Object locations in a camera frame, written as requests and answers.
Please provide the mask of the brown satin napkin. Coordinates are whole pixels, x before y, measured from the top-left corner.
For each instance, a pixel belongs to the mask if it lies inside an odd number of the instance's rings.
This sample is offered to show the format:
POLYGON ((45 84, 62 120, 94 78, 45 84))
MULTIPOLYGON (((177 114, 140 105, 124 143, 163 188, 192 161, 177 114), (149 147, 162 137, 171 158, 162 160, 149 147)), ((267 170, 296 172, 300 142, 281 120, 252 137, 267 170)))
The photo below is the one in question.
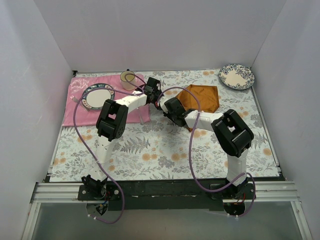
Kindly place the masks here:
POLYGON ((190 84, 175 96, 186 111, 194 109, 215 113, 220 107, 217 86, 190 84))

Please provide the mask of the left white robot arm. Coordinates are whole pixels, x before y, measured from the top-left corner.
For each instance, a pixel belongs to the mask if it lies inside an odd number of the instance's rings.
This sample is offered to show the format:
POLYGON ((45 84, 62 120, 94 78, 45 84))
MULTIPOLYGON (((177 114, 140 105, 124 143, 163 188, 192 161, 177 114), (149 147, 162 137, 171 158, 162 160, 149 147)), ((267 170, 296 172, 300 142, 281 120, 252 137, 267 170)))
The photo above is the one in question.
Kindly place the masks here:
POLYGON ((113 147, 123 135, 128 114, 139 107, 153 104, 157 108, 158 97, 161 95, 161 82, 149 77, 147 83, 137 86, 132 93, 125 93, 118 100, 107 99, 104 101, 102 110, 96 122, 98 146, 96 152, 83 141, 84 146, 92 154, 96 166, 87 176, 81 178, 87 193, 95 200, 101 200, 110 196, 107 188, 107 179, 113 183, 116 181, 110 177, 103 167, 103 163, 111 157, 113 147))

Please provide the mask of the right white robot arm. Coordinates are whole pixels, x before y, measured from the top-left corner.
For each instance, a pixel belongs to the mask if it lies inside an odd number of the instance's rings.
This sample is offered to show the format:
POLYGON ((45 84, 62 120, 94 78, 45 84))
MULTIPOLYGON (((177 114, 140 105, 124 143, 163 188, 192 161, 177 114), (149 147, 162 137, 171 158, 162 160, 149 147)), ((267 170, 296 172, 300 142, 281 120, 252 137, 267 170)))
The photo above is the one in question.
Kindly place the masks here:
POLYGON ((195 109, 185 110, 176 98, 165 100, 162 97, 157 106, 163 110, 164 116, 179 127, 192 129, 188 147, 188 161, 191 175, 195 183, 213 199, 237 199, 245 192, 248 184, 247 155, 252 145, 254 134, 238 113, 229 109, 222 115, 201 112, 195 109), (192 141, 196 128, 214 132, 218 143, 227 156, 227 176, 224 184, 212 184, 204 187, 197 179, 192 165, 192 141))

